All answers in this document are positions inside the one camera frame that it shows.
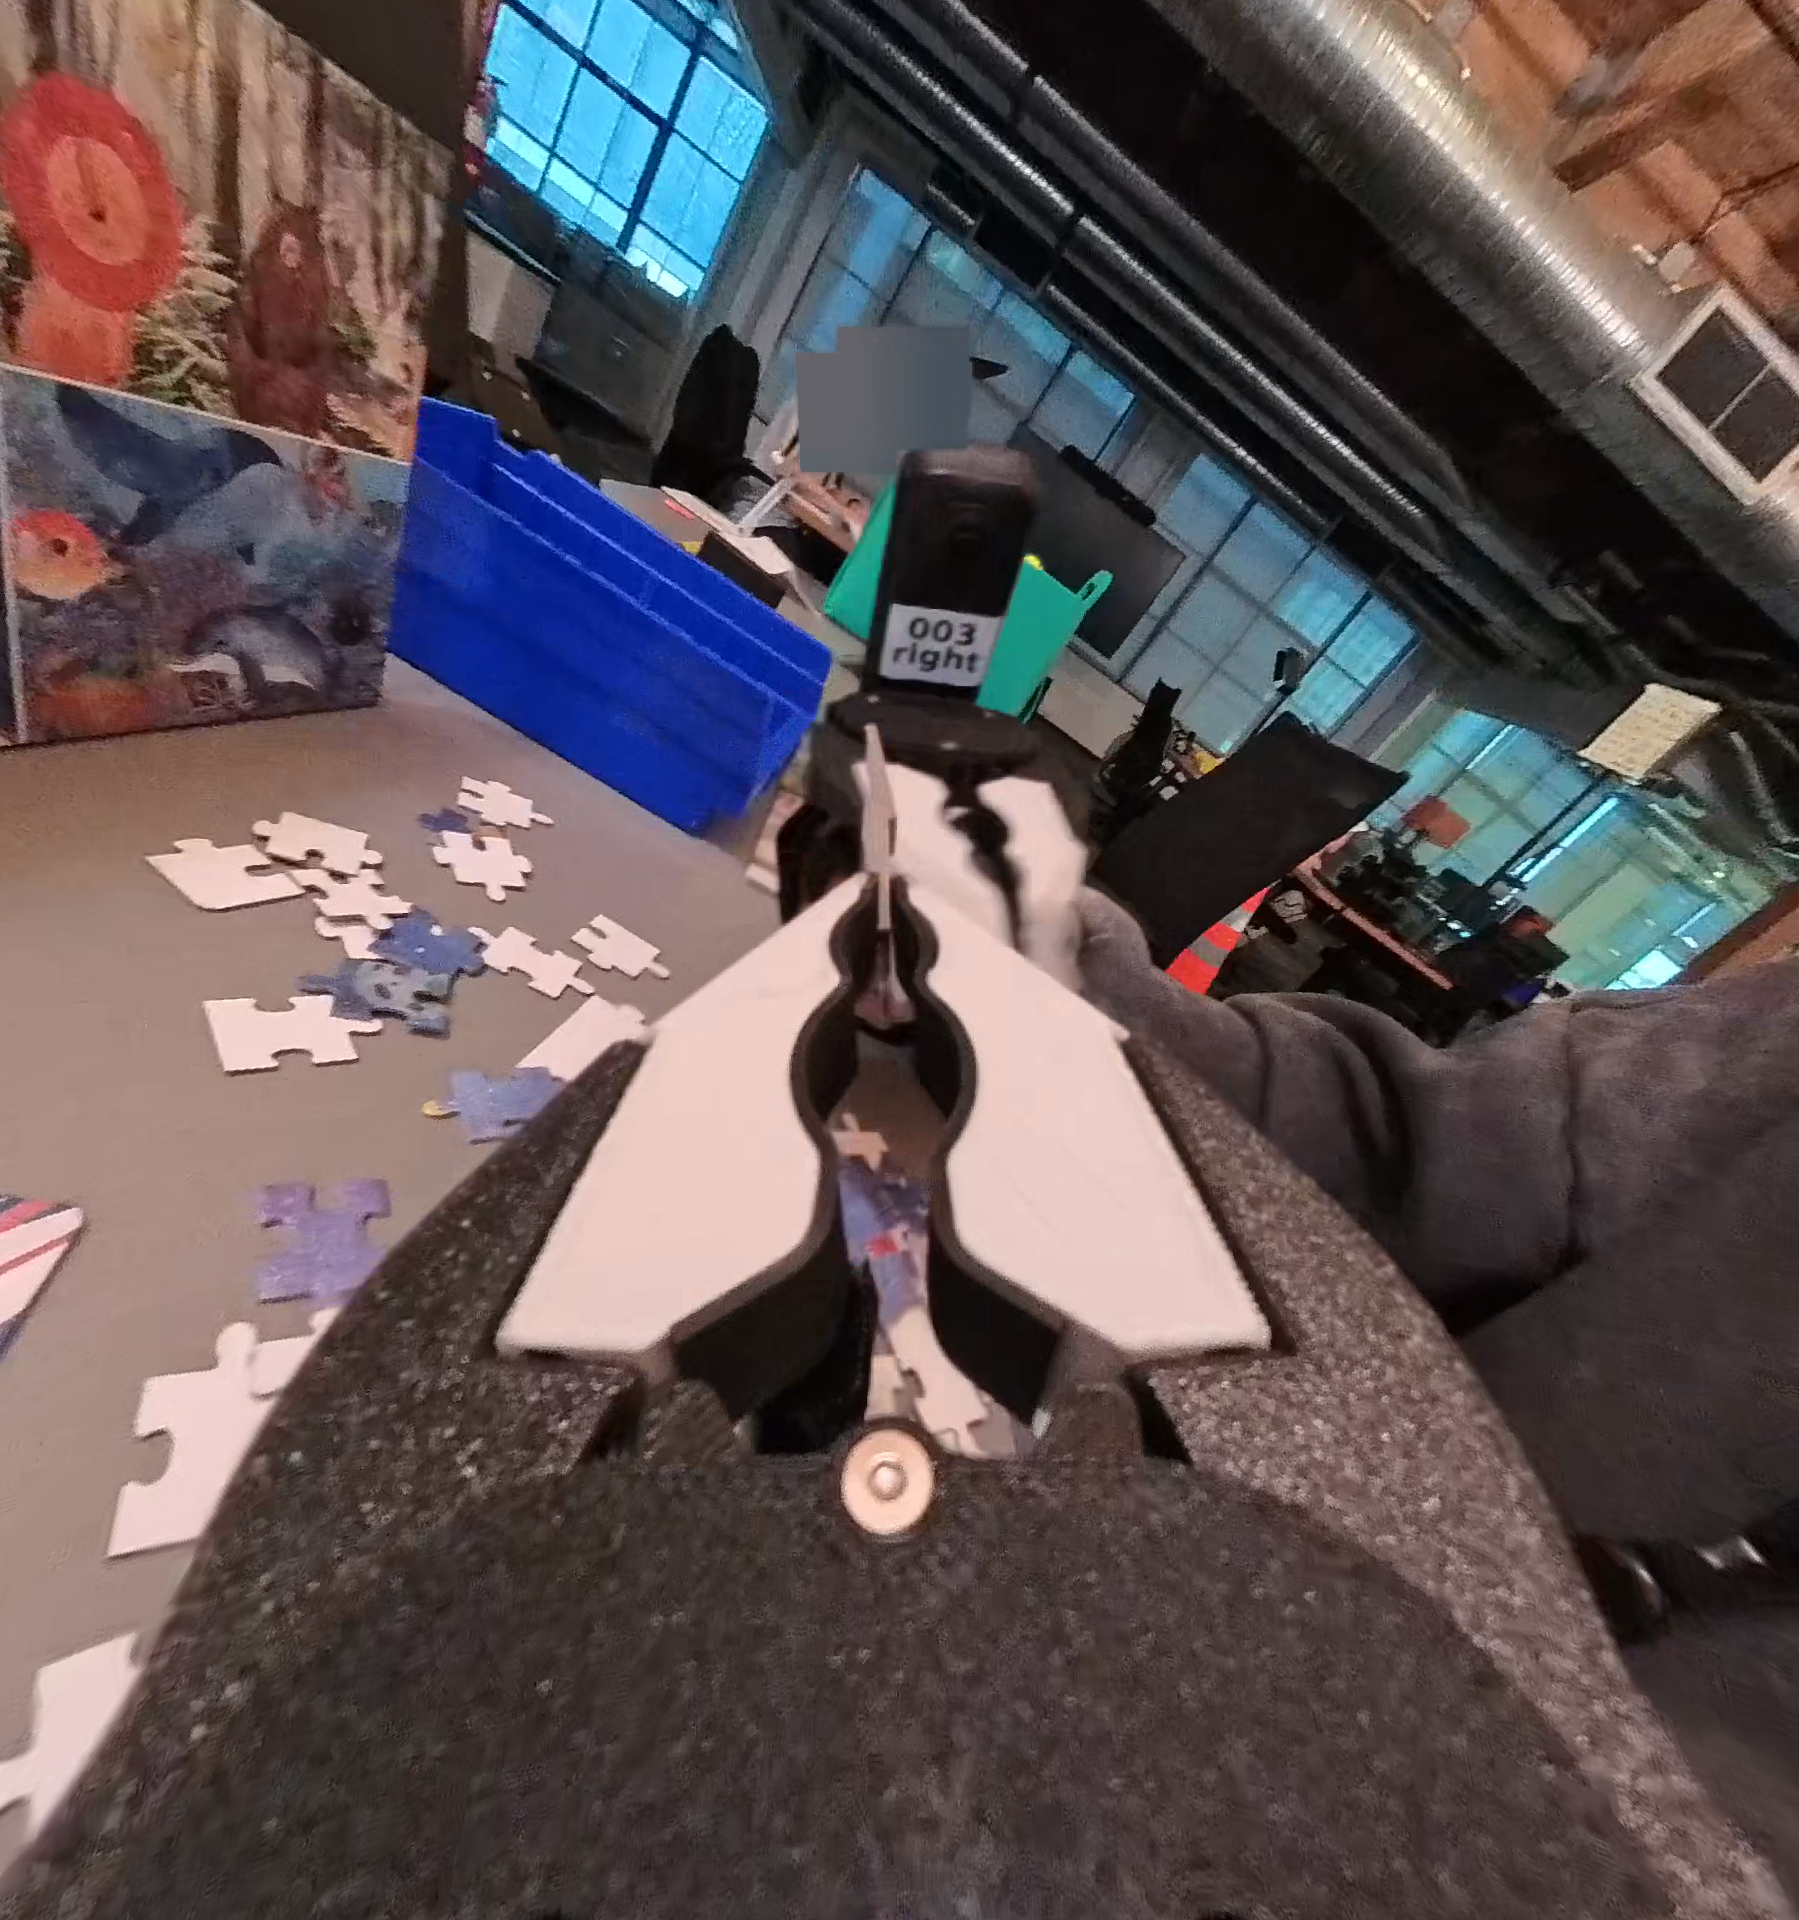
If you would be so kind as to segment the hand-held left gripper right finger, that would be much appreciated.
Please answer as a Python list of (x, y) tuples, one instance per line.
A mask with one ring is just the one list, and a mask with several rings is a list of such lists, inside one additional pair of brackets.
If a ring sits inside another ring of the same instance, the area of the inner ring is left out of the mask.
[(1075, 992), (933, 889), (912, 895), (913, 995), (952, 1035), (934, 1174), (934, 1322), (957, 1365), (1264, 1353), (1272, 1326), (1132, 1061)]

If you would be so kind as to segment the purple print puzzle piece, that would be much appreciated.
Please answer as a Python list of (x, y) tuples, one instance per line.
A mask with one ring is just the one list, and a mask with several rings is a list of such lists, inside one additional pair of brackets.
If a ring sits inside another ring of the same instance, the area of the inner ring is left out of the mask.
[(271, 1182), (258, 1190), (253, 1216), (275, 1237), (256, 1267), (253, 1300), (342, 1306), (383, 1259), (371, 1222), (391, 1216), (391, 1187), (381, 1177), (333, 1187)]
[(545, 1067), (521, 1067), (503, 1075), (461, 1067), (448, 1075), (442, 1096), (422, 1102), (422, 1114), (454, 1123), (468, 1144), (496, 1144), (561, 1097), (564, 1086)]

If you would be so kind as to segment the black ceiling pipes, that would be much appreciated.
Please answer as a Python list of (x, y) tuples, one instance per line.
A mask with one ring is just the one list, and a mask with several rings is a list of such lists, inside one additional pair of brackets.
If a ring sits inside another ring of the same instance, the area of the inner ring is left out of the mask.
[(1049, 84), (973, 5), (794, 3), (788, 17), (1186, 374), (1459, 588), (1461, 484), (1339, 348)]

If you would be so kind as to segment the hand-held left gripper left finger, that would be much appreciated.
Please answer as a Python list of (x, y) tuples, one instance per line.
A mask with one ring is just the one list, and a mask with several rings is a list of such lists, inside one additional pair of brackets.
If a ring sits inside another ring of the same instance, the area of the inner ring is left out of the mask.
[(670, 1009), (496, 1329), (509, 1358), (814, 1365), (855, 1067), (850, 878)]

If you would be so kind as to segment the orange traffic cone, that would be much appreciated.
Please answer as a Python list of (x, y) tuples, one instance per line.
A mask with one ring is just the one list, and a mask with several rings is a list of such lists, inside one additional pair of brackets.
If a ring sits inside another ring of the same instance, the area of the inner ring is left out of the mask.
[(1208, 996), (1215, 990), (1227, 961), (1248, 941), (1255, 912), (1261, 906), (1266, 895), (1269, 889), (1259, 889), (1229, 914), (1212, 922), (1175, 954), (1166, 969), (1166, 975), (1181, 984), (1189, 995)]

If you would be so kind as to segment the thin puzzle piece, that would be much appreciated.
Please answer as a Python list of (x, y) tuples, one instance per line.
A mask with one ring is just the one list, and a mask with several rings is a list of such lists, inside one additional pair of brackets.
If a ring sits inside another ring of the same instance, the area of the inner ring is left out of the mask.
[(879, 723), (863, 727), (863, 809), (862, 809), (862, 870), (873, 883), (876, 936), (869, 983), (859, 996), (859, 1017), (876, 1035), (900, 1031), (912, 1023), (912, 1000), (902, 983), (893, 918), (893, 877), (897, 816), (889, 772)]

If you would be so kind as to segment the large window wall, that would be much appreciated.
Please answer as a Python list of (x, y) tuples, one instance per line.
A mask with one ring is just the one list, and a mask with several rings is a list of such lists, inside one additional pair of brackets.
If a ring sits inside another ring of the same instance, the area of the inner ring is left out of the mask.
[(1156, 680), (1201, 750), (1229, 755), (1279, 717), (1366, 755), (1406, 783), (1377, 812), (1398, 826), (1432, 798), (1464, 829), (1417, 846), (1493, 904), (1526, 903), (1564, 949), (1576, 990), (1640, 990), (1676, 978), (1705, 948), (1775, 898), (1775, 863), (1718, 849), (1696, 805), (1605, 775), (1545, 733), (1461, 704), (1454, 670), (1350, 535), (1319, 532), (1274, 505), (1242, 465), (1139, 395), (856, 162), (795, 296), (761, 408), (790, 398), (795, 356), (830, 348), (840, 325), (957, 325), (1006, 369), (979, 382), (979, 442), (1099, 458), (1134, 484), (1175, 551), (1158, 587), (1132, 559), (1061, 567), (1079, 587), (1101, 567), (1112, 629), (1071, 643), (1083, 680), (1119, 684), (1116, 710)]

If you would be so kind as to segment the white vent grille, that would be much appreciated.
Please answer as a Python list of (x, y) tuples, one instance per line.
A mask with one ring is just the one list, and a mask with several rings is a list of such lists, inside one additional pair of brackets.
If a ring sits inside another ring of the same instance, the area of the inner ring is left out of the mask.
[(1702, 290), (1630, 389), (1740, 502), (1799, 478), (1799, 356), (1727, 286)]

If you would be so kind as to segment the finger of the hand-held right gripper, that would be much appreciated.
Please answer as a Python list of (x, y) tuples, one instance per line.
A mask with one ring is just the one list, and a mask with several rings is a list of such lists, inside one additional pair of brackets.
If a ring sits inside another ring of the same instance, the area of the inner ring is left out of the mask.
[(913, 899), (940, 899), (969, 923), (996, 931), (996, 882), (947, 812), (947, 786), (937, 778), (895, 780), (895, 870)]
[(1010, 784), (1012, 945), (1041, 974), (1079, 992), (1079, 895), (1087, 853), (1046, 783)]

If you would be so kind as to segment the blue paned window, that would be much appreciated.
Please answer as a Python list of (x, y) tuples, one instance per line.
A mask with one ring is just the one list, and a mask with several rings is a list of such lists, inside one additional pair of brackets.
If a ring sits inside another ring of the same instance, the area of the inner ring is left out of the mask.
[(729, 5), (501, 3), (485, 151), (561, 229), (697, 305), (769, 108)]

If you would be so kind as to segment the forest flower picture box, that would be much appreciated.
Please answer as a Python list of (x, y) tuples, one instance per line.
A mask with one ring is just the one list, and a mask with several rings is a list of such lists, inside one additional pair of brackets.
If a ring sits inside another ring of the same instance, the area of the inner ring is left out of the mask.
[(405, 465), (448, 179), (266, 5), (0, 3), (0, 362)]

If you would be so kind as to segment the silver air duct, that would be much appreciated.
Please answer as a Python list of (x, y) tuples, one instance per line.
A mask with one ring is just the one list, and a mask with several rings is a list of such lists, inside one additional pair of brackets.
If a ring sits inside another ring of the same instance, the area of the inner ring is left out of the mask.
[(1406, 5), (1156, 5), (1652, 510), (1799, 641), (1799, 475), (1745, 502), (1634, 391), (1700, 318), (1443, 78)]

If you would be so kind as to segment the cluttered workbench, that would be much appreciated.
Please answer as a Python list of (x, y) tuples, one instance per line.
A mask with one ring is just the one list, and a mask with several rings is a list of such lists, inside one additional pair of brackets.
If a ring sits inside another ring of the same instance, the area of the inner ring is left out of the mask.
[(1355, 1001), (1445, 1045), (1566, 996), (1552, 918), (1503, 886), (1427, 870), (1388, 838), (1295, 872), (1319, 963), (1305, 992)]

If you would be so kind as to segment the blue plastic bin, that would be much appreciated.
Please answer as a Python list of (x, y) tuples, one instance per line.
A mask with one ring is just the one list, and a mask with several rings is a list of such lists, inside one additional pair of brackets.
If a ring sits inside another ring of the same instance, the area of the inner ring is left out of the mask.
[(388, 652), (667, 824), (744, 816), (826, 643), (494, 419), (423, 398)]

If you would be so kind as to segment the teal plastic holder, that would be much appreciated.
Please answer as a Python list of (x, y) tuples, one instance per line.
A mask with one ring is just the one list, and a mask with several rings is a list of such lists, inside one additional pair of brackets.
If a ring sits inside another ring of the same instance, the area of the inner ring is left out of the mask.
[[(893, 492), (895, 484), (888, 484), (876, 498), (859, 541), (837, 566), (822, 600), (824, 618), (866, 646), (872, 643)], [(976, 704), (1010, 718), (1033, 712), (1058, 656), (1112, 587), (1112, 570), (1099, 570), (1083, 588), (1067, 588), (1038, 555), (1025, 555), (994, 658), (976, 691)]]

